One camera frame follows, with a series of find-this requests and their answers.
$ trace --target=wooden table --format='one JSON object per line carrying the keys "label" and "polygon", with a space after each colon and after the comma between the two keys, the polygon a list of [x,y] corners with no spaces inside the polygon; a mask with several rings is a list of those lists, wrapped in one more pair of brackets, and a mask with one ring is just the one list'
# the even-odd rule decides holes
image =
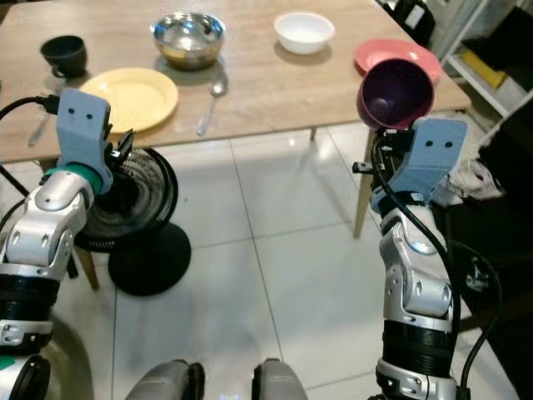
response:
{"label": "wooden table", "polygon": [[[315,132],[317,127],[359,120],[356,93],[361,77],[353,67],[354,49],[359,44],[369,38],[410,40],[370,0],[186,0],[182,9],[214,13],[224,21],[227,42],[215,67],[203,72],[179,72],[160,56],[148,31],[148,26],[161,15],[175,11],[173,7],[156,0],[136,2],[134,6],[126,0],[95,0],[12,7],[0,27],[2,104],[53,91],[58,80],[51,76],[39,48],[49,38],[75,34],[86,43],[90,76],[114,68],[154,68],[179,87],[180,102],[175,114],[161,126],[138,134],[136,146],[303,128]],[[325,15],[336,26],[330,45],[305,57],[281,48],[272,27],[279,13],[304,8]],[[218,100],[207,135],[198,137],[197,123],[209,105],[209,82],[218,68],[225,68],[230,90]],[[71,86],[81,83],[71,82]],[[461,110],[469,105],[470,99],[443,74],[436,85],[433,110]],[[26,106],[2,120],[0,159],[4,163],[59,156],[54,123],[46,126],[36,146],[27,145],[40,119],[35,107]],[[361,181],[356,237],[370,198],[368,180],[364,176]]]}

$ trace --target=white bowl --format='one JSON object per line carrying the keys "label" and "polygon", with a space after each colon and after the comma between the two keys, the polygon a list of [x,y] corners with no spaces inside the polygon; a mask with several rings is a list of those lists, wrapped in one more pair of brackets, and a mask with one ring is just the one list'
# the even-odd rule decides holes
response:
{"label": "white bowl", "polygon": [[329,19],[312,12],[289,12],[276,18],[274,28],[281,45],[291,53],[321,51],[335,35]]}

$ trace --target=black mug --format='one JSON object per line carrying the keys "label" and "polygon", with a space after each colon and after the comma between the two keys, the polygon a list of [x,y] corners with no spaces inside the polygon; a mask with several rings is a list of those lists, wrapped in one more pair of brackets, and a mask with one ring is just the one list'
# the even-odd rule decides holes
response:
{"label": "black mug", "polygon": [[41,54],[52,66],[57,78],[79,78],[85,75],[87,50],[78,36],[60,36],[41,46]]}

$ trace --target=floor tile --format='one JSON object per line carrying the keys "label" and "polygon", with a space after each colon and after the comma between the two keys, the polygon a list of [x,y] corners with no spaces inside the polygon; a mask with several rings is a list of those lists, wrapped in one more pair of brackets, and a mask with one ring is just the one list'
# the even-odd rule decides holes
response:
{"label": "floor tile", "polygon": [[456,346],[458,348],[471,348],[476,343],[477,339],[481,335],[481,329],[476,328],[468,332],[459,333]]}
{"label": "floor tile", "polygon": [[308,400],[365,400],[381,393],[373,372],[340,382],[307,389]]}
{"label": "floor tile", "polygon": [[185,277],[154,297],[119,292],[114,394],[158,363],[199,361],[205,399],[249,399],[253,369],[280,357],[252,241],[197,249]]}
{"label": "floor tile", "polygon": [[327,131],[233,147],[254,236],[355,218],[356,188]]}
{"label": "floor tile", "polygon": [[194,248],[252,237],[241,188],[228,146],[166,155],[179,185],[171,222]]}
{"label": "floor tile", "polygon": [[[470,350],[470,347],[456,349],[451,367],[458,380],[461,380],[462,368]],[[483,345],[474,359],[468,387],[473,399],[519,400],[516,390],[488,343]]]}
{"label": "floor tile", "polygon": [[[68,276],[64,278],[59,289],[54,314],[59,316],[75,332],[87,350],[94,398],[98,400],[110,399],[115,287],[106,268],[97,268],[100,289],[96,292],[89,286],[87,277],[80,266],[78,266],[78,271],[79,276],[77,278],[70,279]],[[75,373],[71,374],[70,379],[76,379]],[[80,393],[79,396],[76,398],[85,399],[81,397],[82,394]]]}
{"label": "floor tile", "polygon": [[366,223],[257,240],[284,359],[305,388],[374,370],[381,356],[385,268]]}

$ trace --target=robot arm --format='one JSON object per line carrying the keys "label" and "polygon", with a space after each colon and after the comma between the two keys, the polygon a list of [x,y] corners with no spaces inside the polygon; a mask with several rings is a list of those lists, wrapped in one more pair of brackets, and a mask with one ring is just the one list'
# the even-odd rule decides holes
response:
{"label": "robot arm", "polygon": [[[123,158],[106,142],[109,104],[66,90],[57,110],[58,167],[31,192],[0,252],[0,400],[44,398],[50,366],[38,352],[52,336],[50,313],[74,237],[94,197],[112,185],[107,165]],[[131,148],[131,133],[126,143]]]}
{"label": "robot arm", "polygon": [[[379,168],[388,173],[394,193],[445,246],[427,203],[456,164],[466,125],[420,118],[413,127],[411,132],[379,133],[389,154]],[[395,147],[406,138],[411,144],[396,169],[391,158],[398,156]],[[360,170],[361,164],[354,164],[354,172]],[[454,304],[449,283],[439,277],[444,262],[382,187],[374,190],[371,206],[382,216],[380,253],[386,267],[383,356],[376,367],[377,382],[387,399],[455,399],[450,367],[456,343],[454,308],[460,305]]]}

